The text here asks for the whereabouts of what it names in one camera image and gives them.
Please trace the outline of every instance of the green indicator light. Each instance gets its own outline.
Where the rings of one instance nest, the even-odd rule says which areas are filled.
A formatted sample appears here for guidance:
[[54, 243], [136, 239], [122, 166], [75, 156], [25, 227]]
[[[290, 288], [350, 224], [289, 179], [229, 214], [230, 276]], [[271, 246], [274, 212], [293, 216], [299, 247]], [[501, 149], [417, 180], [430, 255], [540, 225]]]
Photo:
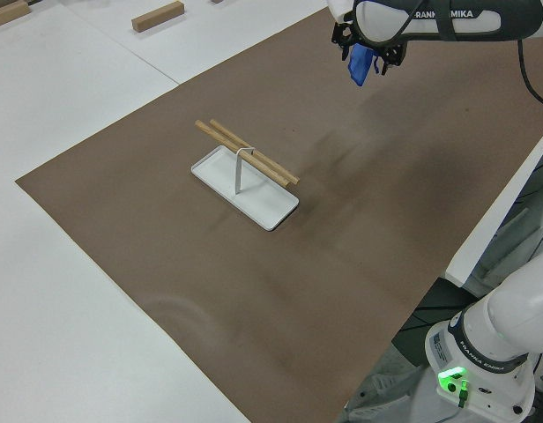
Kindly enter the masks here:
[[464, 367], [454, 367], [454, 368], [451, 368], [450, 370], [445, 370], [443, 372], [440, 372], [438, 374], [438, 379], [446, 379], [447, 377], [462, 375], [464, 373], [465, 373]]

